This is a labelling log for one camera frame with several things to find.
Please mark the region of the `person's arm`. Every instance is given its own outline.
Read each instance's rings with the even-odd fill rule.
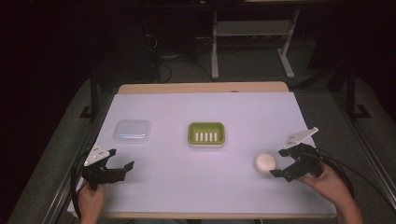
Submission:
[[[78,194],[78,207],[81,213],[80,224],[95,224],[105,206],[105,185],[98,185],[97,190],[91,189],[90,183],[82,187]]]
[[[361,211],[350,195],[346,184],[328,165],[322,163],[323,174],[318,178],[302,176],[298,180],[318,192],[333,203],[338,214],[339,224],[361,224]]]

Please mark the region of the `soap dish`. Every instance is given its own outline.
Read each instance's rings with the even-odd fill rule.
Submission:
[[[224,125],[220,122],[193,122],[189,125],[191,147],[222,147],[225,142]]]

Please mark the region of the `clear plastic container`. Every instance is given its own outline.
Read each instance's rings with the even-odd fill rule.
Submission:
[[[150,123],[145,119],[122,119],[113,138],[117,144],[143,144],[149,139]]]

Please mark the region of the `plastic container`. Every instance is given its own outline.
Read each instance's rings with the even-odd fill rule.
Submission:
[[[189,125],[191,147],[222,147],[225,142],[224,125],[220,122],[193,122]]]
[[[117,144],[143,144],[149,139],[150,123],[144,119],[122,119],[113,138]]]

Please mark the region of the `white tabletop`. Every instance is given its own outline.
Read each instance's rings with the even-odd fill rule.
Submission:
[[[122,119],[148,120],[148,141],[117,144],[113,133]],[[189,124],[199,121],[221,122],[225,145],[190,147]],[[96,143],[117,150],[107,168],[134,161],[134,169],[124,181],[106,186],[104,216],[333,217],[333,205],[306,185],[254,168],[262,153],[275,156],[277,168],[291,165],[291,158],[277,152],[288,134],[304,130],[290,92],[118,94]],[[314,144],[311,138],[305,143]]]

